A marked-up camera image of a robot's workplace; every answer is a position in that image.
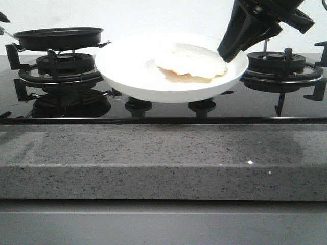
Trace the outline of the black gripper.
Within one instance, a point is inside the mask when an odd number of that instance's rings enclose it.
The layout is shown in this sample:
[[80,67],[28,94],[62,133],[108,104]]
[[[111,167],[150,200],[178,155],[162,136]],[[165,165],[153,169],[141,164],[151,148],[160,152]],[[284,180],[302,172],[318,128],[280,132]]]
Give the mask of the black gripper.
[[231,62],[239,51],[277,36],[283,22],[304,34],[314,21],[298,10],[302,1],[235,1],[218,53]]

